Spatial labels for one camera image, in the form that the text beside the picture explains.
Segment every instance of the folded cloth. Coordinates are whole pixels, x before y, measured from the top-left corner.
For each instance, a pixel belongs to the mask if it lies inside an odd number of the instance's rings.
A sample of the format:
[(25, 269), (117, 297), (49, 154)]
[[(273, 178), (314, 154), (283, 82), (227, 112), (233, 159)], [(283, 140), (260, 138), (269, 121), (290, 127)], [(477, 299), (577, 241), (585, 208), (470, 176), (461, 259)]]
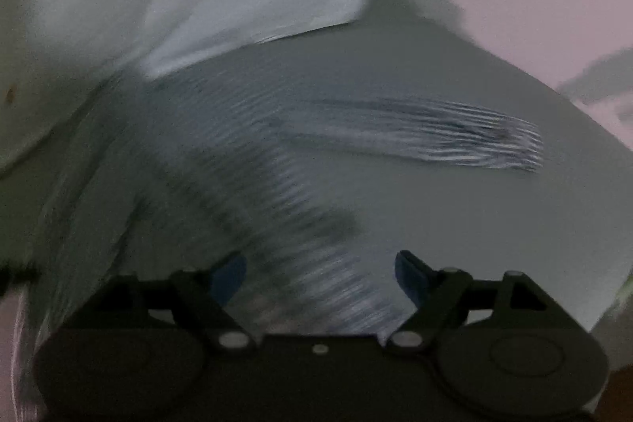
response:
[(118, 274), (160, 279), (240, 251), (248, 275), (227, 311), (256, 336), (384, 338), (398, 327), (407, 314), (344, 247), (353, 217), (313, 202), (280, 135), (459, 164), (539, 163), (534, 127), (487, 110), (414, 99), (293, 109), (284, 85), (261, 85), (240, 64), (201, 70), (152, 83), (121, 74), (81, 120), (27, 256), (42, 277), (16, 322), (18, 422), (45, 413), (37, 349)]

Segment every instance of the silver screw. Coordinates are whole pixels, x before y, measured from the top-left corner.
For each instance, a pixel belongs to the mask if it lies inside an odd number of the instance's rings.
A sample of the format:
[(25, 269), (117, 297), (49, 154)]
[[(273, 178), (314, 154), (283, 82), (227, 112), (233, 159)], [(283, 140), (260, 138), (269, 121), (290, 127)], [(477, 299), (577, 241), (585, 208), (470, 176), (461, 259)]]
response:
[(398, 331), (391, 337), (391, 341), (398, 347), (419, 347), (424, 341), (415, 331)]
[(327, 354), (328, 352), (330, 352), (330, 348), (325, 345), (324, 343), (318, 343), (316, 345), (312, 346), (312, 352), (314, 352), (315, 354), (322, 356), (324, 354)]
[(220, 335), (218, 343), (224, 348), (237, 349), (247, 347), (251, 339), (241, 331), (228, 331)]

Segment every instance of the brown object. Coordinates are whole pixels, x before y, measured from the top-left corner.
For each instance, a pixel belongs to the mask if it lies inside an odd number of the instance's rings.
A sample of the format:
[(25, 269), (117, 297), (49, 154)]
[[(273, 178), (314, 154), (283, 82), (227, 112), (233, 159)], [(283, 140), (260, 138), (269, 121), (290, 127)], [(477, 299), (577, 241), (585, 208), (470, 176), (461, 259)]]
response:
[(6, 94), (4, 95), (4, 102), (6, 102), (7, 104), (13, 104), (13, 101), (15, 100), (15, 93), (17, 91), (18, 91), (18, 85), (13, 83), (9, 87), (9, 89), (6, 91)]
[(633, 421), (633, 365), (611, 374), (595, 415), (601, 422)]

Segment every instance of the striped fabric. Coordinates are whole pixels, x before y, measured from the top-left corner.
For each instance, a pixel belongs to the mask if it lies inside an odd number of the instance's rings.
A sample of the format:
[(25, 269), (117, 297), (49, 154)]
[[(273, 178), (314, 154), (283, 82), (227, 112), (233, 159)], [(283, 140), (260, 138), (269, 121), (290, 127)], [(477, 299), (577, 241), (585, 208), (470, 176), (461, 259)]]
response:
[(283, 138), (479, 166), (539, 163), (533, 126), (488, 110), (413, 99), (297, 110), (280, 102), (283, 85), (260, 87), (241, 64), (214, 63), (154, 83), (113, 79), (81, 120), (30, 247), (44, 273), (16, 325), (19, 422), (45, 412), (31, 375), (39, 345), (118, 274), (165, 278), (237, 250), (249, 271), (227, 310), (255, 335), (385, 337), (406, 318), (347, 253), (353, 215), (312, 201)]

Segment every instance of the brown spot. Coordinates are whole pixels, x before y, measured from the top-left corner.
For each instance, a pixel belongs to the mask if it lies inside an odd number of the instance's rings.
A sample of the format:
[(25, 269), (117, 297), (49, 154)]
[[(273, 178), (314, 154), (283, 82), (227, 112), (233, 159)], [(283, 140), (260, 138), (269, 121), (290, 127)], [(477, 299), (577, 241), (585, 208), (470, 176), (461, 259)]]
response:
[(6, 91), (6, 94), (4, 95), (4, 102), (6, 102), (7, 104), (13, 104), (13, 101), (15, 101), (15, 94), (17, 91), (18, 91), (18, 85), (14, 83)]

